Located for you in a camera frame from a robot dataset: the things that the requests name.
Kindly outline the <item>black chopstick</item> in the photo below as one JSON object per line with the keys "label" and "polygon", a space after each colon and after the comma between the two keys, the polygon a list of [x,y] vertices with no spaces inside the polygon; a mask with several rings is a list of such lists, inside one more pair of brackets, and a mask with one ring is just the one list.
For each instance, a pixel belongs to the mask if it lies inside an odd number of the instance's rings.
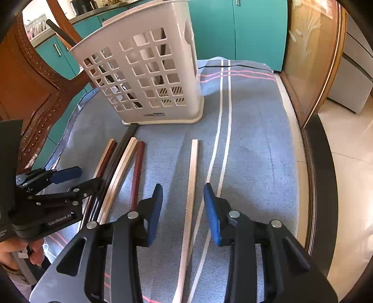
{"label": "black chopstick", "polygon": [[114,173],[116,169],[119,167],[120,160],[126,150],[130,139],[135,136],[137,129],[139,128],[139,124],[133,123],[130,124],[127,128],[125,134],[123,135],[120,143],[115,146],[114,150],[110,153],[110,157],[108,160],[105,169],[103,170],[102,180],[99,187],[97,194],[94,194],[93,198],[89,200],[89,204],[87,204],[86,210],[87,215],[85,219],[85,223],[89,221],[96,221],[99,217],[99,211],[102,208],[104,203],[104,198],[109,190],[109,185],[111,181],[114,180]]}

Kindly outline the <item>brown and cream chopstick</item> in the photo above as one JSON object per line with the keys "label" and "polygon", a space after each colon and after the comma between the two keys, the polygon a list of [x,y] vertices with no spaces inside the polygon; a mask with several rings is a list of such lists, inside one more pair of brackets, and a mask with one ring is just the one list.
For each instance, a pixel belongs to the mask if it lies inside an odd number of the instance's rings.
{"label": "brown and cream chopstick", "polygon": [[[96,167],[96,170],[95,170],[95,173],[93,174],[93,177],[96,178],[96,177],[102,177],[104,175],[104,171],[106,170],[106,167],[112,157],[112,154],[116,148],[116,145],[117,145],[117,142],[111,138],[108,142],[107,142],[107,146],[104,150],[104,152],[102,153],[102,156],[100,158],[100,161]],[[92,208],[92,200],[93,200],[93,196],[89,196],[83,206],[83,218],[81,220],[81,222],[79,223],[78,227],[77,227],[77,232],[79,232],[82,227],[84,226],[85,224],[85,221],[86,219],[89,218],[89,213],[91,211],[91,208]]]}

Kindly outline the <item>cream chopstick middle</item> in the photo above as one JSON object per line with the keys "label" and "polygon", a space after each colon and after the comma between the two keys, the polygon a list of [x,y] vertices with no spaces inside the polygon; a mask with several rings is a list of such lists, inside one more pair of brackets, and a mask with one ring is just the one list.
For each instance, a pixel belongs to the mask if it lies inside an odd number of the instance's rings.
{"label": "cream chopstick middle", "polygon": [[128,146],[126,147],[124,154],[121,157],[120,162],[114,172],[113,179],[111,180],[109,184],[109,188],[104,197],[104,201],[103,201],[103,204],[102,204],[102,207],[100,209],[99,216],[97,219],[100,225],[103,225],[107,222],[107,219],[110,214],[111,207],[113,205],[117,192],[120,189],[120,185],[131,163],[131,159],[133,158],[133,155],[135,154],[137,143],[138,143],[138,140],[136,137],[132,137],[130,139]]}

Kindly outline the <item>cream chopstick right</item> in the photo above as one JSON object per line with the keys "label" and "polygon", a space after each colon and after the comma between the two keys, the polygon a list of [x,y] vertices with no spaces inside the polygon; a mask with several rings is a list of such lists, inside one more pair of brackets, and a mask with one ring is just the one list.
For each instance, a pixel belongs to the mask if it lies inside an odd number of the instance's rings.
{"label": "cream chopstick right", "polygon": [[195,184],[197,177],[197,159],[198,159],[199,140],[193,139],[190,153],[190,167],[188,174],[188,187],[186,194],[185,221],[183,227],[183,240],[181,246],[180,266],[178,272],[178,282],[174,293],[172,303],[180,303],[183,298],[183,289],[187,273],[188,250],[190,247],[193,204],[195,199]]}

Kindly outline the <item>dark red chopstick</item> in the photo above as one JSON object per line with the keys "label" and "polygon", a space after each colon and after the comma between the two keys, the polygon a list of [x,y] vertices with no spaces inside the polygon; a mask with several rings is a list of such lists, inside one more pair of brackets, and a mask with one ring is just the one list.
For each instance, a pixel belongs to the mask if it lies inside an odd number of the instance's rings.
{"label": "dark red chopstick", "polygon": [[142,162],[144,158],[145,143],[139,141],[137,143],[137,152],[135,158],[135,167],[133,170],[133,180],[131,183],[131,196],[130,196],[130,211],[135,211],[138,201],[138,188],[140,184],[140,174],[142,169]]}

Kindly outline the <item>blue striped table cloth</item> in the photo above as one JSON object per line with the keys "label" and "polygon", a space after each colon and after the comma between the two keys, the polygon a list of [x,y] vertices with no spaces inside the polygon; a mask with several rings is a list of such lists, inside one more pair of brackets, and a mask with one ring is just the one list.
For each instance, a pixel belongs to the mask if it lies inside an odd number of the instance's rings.
{"label": "blue striped table cloth", "polygon": [[200,60],[204,113],[195,124],[140,126],[145,143],[140,199],[162,185],[155,241],[138,248],[143,300],[172,302],[178,282],[192,140],[199,140],[190,247],[182,302],[223,302],[228,247],[209,230],[204,186],[251,220],[298,225],[297,159],[288,116],[270,68],[222,57]]}

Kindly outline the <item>carved wooden chair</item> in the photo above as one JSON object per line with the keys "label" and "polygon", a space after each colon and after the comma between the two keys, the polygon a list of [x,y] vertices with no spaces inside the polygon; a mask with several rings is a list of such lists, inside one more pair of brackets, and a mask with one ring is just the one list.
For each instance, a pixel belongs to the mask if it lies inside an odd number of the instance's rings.
{"label": "carved wooden chair", "polygon": [[1,120],[23,121],[19,174],[31,169],[53,125],[90,81],[86,72],[63,77],[37,53],[23,25],[28,4],[1,2]]}

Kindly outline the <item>white plastic utensil basket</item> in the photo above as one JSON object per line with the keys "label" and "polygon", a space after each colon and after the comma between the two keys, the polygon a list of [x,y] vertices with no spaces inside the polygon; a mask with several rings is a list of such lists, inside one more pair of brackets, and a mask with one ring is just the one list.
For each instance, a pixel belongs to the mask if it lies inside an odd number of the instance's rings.
{"label": "white plastic utensil basket", "polygon": [[126,124],[192,124],[203,116],[187,1],[126,10],[70,52]]}

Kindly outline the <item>black stick in basket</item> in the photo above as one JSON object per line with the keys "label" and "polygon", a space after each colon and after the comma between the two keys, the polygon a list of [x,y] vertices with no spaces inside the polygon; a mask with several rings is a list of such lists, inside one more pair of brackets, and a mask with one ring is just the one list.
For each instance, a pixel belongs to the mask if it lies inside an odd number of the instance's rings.
{"label": "black stick in basket", "polygon": [[56,25],[52,20],[47,19],[46,23],[58,34],[64,41],[67,42],[70,47],[74,47],[76,42],[66,33],[64,32],[58,25]]}

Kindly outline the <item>white refrigerator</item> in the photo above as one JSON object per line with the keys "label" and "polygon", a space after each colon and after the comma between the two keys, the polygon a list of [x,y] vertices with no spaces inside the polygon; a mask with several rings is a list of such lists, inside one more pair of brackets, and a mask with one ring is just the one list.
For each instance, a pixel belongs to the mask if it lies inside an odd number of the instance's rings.
{"label": "white refrigerator", "polygon": [[372,90],[372,69],[372,48],[348,16],[342,58],[328,98],[356,114],[361,113]]}

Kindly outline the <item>wooden glass-front cabinet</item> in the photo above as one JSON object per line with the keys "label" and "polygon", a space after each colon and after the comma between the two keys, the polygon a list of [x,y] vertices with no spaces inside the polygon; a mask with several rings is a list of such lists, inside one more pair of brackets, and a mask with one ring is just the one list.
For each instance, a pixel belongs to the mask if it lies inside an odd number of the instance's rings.
{"label": "wooden glass-front cabinet", "polygon": [[280,73],[298,124],[318,113],[335,80],[347,13],[338,1],[288,1],[288,33]]}

